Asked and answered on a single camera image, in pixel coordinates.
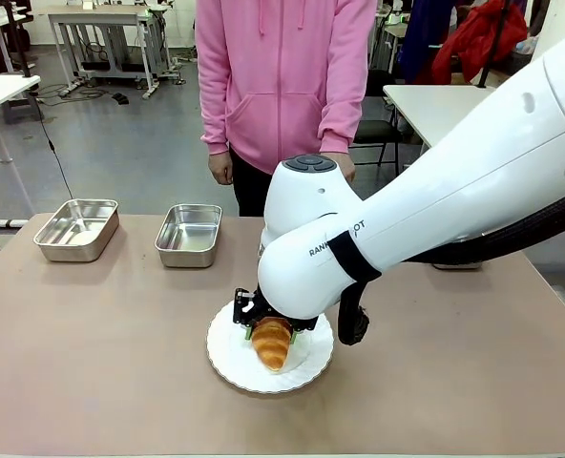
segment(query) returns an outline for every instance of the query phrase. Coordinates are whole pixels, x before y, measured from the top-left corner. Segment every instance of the croissant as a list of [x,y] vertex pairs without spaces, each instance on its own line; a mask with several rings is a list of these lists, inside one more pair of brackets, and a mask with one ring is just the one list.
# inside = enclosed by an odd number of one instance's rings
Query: croissant
[[253,329],[251,341],[262,363],[279,371],[291,345],[291,326],[282,318],[264,318]]

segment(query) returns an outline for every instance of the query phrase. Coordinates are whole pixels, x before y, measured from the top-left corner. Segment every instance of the black button panel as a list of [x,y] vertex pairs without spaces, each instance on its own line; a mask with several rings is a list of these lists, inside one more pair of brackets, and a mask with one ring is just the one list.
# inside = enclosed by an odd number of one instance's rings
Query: black button panel
[[335,170],[338,166],[328,157],[317,155],[295,156],[284,161],[282,165],[287,169],[305,174],[321,174]]

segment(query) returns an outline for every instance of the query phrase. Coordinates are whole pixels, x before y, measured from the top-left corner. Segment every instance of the white plate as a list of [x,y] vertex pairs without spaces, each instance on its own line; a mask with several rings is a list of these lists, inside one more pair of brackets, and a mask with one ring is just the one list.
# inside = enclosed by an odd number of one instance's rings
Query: white plate
[[324,315],[313,331],[298,334],[284,367],[269,370],[260,361],[246,329],[233,322],[229,302],[211,321],[206,336],[208,359],[221,377],[237,387],[257,393],[283,393],[309,384],[327,367],[333,351],[333,332]]

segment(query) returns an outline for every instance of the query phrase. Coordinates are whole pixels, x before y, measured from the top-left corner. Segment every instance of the white robotic arm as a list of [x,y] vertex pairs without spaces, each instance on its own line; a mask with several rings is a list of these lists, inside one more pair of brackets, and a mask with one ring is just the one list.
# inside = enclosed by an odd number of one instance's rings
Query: white robotic arm
[[361,201],[326,164],[280,164],[266,202],[259,287],[292,319],[317,317],[399,262],[565,198],[565,40],[371,198]]

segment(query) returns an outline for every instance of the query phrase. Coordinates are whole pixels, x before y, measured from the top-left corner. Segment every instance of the hoodie zipper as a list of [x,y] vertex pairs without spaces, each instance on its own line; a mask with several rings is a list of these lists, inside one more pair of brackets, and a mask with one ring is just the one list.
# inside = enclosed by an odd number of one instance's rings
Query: hoodie zipper
[[283,65],[283,27],[284,27],[284,1],[281,1],[281,30],[279,32],[279,68],[278,68],[278,79],[277,79],[277,105],[278,105],[278,115],[279,115],[279,125],[278,125],[278,135],[279,135],[279,151],[278,151],[278,162],[283,160],[283,133],[282,133],[282,117],[283,117],[283,76],[281,75],[282,65]]

